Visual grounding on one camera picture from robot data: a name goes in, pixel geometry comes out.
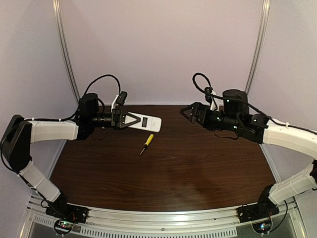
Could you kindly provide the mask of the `white remote control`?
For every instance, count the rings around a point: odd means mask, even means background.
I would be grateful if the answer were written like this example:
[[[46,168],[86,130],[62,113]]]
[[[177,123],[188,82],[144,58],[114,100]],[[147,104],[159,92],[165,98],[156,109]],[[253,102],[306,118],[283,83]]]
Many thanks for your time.
[[[132,114],[140,117],[141,121],[135,125],[129,126],[129,128],[150,131],[150,132],[160,132],[161,124],[162,124],[161,118],[144,115],[144,114],[138,114],[138,113],[132,113]]]

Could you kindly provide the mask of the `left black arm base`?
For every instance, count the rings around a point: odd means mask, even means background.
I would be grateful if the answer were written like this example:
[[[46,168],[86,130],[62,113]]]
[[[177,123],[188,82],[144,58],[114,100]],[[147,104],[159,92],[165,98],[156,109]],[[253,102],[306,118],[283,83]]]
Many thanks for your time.
[[[84,224],[87,220],[88,211],[89,209],[86,207],[69,204],[67,196],[61,193],[54,202],[48,202],[45,214],[76,224]]]

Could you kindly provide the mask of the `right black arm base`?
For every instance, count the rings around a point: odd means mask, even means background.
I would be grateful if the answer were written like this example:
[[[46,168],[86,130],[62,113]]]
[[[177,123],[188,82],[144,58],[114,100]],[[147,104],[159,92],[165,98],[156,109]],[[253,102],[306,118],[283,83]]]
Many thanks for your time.
[[[236,209],[240,223],[269,218],[279,213],[276,204],[269,200],[269,191],[273,185],[264,188],[257,203],[253,205],[244,204]]]

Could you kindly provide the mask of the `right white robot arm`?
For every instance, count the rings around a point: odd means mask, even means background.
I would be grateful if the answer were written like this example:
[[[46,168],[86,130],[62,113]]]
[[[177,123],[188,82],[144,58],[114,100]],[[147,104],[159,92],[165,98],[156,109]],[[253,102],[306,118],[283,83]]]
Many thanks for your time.
[[[267,186],[258,202],[276,206],[284,200],[317,188],[317,133],[272,119],[260,110],[249,113],[252,107],[244,91],[230,89],[223,92],[223,110],[215,105],[218,96],[210,88],[203,90],[209,106],[195,102],[180,113],[191,123],[198,123],[210,131],[232,131],[257,144],[269,144],[301,152],[313,158],[313,162],[290,178]]]

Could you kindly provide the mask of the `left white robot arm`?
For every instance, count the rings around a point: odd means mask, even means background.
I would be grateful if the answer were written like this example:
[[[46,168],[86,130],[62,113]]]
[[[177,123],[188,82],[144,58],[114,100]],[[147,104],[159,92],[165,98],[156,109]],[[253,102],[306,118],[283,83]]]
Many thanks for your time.
[[[0,159],[3,165],[18,175],[47,203],[63,198],[63,193],[44,175],[33,162],[31,144],[55,140],[85,140],[96,128],[142,129],[145,115],[120,109],[127,93],[116,95],[110,112],[100,111],[96,93],[84,94],[74,115],[67,119],[36,119],[14,115],[0,141]]]

